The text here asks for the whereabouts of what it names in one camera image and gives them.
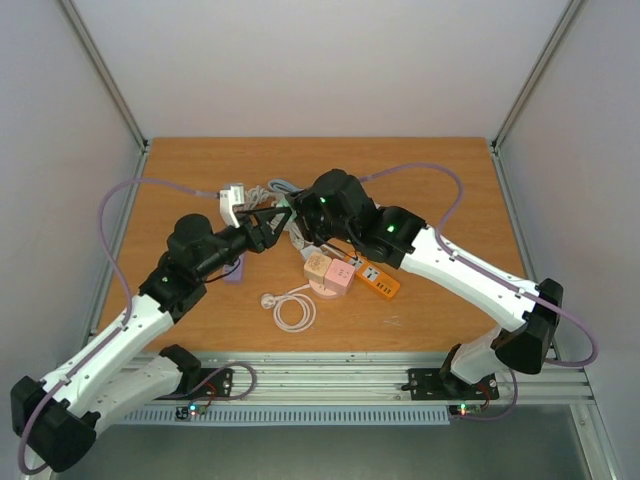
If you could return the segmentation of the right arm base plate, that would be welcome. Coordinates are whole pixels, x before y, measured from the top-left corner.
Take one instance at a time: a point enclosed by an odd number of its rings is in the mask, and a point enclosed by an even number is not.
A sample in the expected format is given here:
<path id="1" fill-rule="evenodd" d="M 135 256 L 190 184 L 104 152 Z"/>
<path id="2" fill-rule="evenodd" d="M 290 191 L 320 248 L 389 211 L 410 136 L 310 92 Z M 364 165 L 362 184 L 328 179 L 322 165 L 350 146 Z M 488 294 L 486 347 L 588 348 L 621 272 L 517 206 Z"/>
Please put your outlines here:
<path id="1" fill-rule="evenodd" d="M 476 384 L 468 384 L 454 375 L 442 374 L 437 368 L 411 368 L 407 382 L 400 387 L 417 400 L 498 400 L 500 393 L 494 374 L 482 378 Z"/>

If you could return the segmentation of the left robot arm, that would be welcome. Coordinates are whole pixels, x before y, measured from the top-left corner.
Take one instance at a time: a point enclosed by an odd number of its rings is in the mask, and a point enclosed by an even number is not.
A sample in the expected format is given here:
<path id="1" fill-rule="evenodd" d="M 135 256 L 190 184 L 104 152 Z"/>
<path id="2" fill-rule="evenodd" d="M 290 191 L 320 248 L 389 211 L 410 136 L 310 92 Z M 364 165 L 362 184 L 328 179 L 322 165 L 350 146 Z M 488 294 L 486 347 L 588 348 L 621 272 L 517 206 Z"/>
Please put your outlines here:
<path id="1" fill-rule="evenodd" d="M 20 470 L 26 475 L 65 471 L 116 416 L 156 398 L 189 398 L 199 392 L 208 381 L 201 363 L 177 344 L 126 379 L 107 382 L 179 322 L 204 297 L 207 284 L 220 279 L 223 266 L 245 252 L 262 253 L 274 246 L 291 214 L 288 207 L 249 210 L 237 225 L 219 232 L 204 215 L 181 217 L 157 267 L 124 311 L 66 363 L 40 380 L 25 376 L 12 387 Z M 42 460 L 42 468 L 27 465 L 28 451 Z"/>

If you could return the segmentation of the beige cube socket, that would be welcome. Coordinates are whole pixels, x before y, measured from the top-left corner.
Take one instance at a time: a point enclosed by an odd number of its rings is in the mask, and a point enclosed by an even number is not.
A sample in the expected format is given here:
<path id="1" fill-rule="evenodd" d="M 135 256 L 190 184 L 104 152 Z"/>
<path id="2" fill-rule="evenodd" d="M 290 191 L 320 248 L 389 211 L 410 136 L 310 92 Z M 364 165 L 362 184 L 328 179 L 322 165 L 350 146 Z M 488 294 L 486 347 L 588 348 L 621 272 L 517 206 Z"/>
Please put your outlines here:
<path id="1" fill-rule="evenodd" d="M 322 253 L 312 253 L 305 261 L 304 276 L 315 283 L 324 284 L 325 275 L 331 266 L 332 259 Z"/>

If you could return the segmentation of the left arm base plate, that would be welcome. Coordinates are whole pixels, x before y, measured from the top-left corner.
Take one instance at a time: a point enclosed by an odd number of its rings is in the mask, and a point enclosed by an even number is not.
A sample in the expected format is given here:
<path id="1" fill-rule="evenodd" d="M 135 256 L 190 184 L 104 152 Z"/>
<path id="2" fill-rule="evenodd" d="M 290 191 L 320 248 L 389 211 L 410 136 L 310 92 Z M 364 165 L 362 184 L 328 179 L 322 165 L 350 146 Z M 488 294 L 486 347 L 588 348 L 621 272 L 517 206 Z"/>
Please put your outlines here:
<path id="1" fill-rule="evenodd" d="M 232 368 L 201 368 L 195 373 L 182 375 L 176 389 L 158 400 L 198 400 L 215 396 L 229 398 L 232 392 L 234 371 Z"/>

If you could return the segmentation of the pink cube socket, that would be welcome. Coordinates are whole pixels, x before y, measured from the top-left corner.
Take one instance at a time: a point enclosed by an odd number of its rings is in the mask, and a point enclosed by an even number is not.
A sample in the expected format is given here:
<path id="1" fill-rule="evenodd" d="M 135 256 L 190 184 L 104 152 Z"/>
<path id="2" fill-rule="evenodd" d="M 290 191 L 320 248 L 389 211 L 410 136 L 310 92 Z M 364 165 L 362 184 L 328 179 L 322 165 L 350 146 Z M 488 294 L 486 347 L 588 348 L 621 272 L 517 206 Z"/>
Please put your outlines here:
<path id="1" fill-rule="evenodd" d="M 353 265 L 333 259 L 324 275 L 324 287 L 338 295 L 345 295 L 355 276 Z"/>

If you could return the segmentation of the orange power strip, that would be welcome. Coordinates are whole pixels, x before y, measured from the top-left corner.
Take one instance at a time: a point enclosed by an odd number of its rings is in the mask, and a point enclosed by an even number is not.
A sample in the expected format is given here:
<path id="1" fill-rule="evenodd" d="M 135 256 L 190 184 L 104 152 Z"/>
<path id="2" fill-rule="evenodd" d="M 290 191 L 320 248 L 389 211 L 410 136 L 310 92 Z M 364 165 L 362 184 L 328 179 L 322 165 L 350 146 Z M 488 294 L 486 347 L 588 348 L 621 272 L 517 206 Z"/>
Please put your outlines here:
<path id="1" fill-rule="evenodd" d="M 354 267 L 359 281 L 381 297 L 391 300 L 400 290 L 400 283 L 397 280 L 364 257 L 351 253 L 346 254 L 343 260 Z"/>

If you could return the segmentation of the grey white plug adapter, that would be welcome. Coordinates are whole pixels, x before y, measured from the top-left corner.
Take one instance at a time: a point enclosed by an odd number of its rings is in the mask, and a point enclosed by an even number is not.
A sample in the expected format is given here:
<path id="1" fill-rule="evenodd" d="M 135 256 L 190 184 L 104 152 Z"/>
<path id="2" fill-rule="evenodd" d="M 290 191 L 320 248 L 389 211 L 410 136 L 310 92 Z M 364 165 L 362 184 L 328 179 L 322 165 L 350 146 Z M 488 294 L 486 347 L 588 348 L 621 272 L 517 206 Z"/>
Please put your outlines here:
<path id="1" fill-rule="evenodd" d="M 300 254 L 304 259 L 304 262 L 307 262 L 312 255 L 322 253 L 322 249 L 315 245 L 308 245 L 300 250 Z"/>

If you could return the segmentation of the pink round socket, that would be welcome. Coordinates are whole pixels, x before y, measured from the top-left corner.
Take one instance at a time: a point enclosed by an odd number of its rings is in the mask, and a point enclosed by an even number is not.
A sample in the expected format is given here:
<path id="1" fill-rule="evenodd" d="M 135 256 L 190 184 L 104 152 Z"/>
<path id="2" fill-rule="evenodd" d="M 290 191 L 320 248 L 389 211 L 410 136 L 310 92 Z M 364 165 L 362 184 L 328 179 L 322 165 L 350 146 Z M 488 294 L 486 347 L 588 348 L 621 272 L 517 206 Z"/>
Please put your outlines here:
<path id="1" fill-rule="evenodd" d="M 345 296 L 344 292 L 336 292 L 328 289 L 324 285 L 321 285 L 314 281 L 309 281 L 308 286 L 311 289 L 311 292 L 318 298 L 323 300 L 337 300 L 341 297 Z"/>

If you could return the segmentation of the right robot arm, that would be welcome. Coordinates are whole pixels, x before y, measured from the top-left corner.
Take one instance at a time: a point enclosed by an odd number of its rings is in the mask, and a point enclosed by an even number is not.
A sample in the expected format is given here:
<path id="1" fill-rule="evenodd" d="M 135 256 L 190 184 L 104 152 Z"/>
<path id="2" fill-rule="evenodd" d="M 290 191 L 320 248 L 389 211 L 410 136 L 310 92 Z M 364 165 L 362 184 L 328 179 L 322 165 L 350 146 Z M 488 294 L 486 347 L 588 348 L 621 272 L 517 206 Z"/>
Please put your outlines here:
<path id="1" fill-rule="evenodd" d="M 450 397 L 468 393 L 503 369 L 542 370 L 559 324 L 563 287 L 514 277 L 441 237 L 439 230 L 399 206 L 379 206 L 361 182 L 333 169 L 290 197 L 295 222 L 315 244 L 337 239 L 371 262 L 426 278 L 478 307 L 496 326 L 455 345 L 439 372 Z"/>

